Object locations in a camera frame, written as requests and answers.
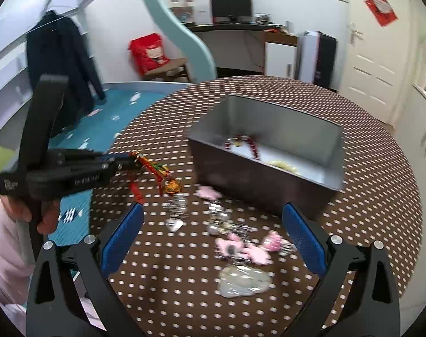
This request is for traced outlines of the person's left hand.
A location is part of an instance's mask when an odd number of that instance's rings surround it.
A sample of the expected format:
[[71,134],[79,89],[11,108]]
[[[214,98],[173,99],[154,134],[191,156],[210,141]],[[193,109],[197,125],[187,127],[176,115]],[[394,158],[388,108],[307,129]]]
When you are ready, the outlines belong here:
[[[1,204],[6,214],[14,221],[26,221],[30,223],[33,215],[30,209],[18,199],[9,196],[0,196]],[[44,202],[42,204],[41,221],[37,226],[37,230],[42,235],[52,234],[58,227],[58,217],[60,216],[60,200]]]

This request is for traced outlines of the pink sleeve forearm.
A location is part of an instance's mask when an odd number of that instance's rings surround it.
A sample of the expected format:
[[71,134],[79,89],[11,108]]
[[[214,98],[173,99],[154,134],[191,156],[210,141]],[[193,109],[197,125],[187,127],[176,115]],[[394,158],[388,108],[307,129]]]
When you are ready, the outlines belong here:
[[0,308],[26,334],[27,302],[32,265],[26,265],[21,255],[16,222],[9,217],[0,200]]

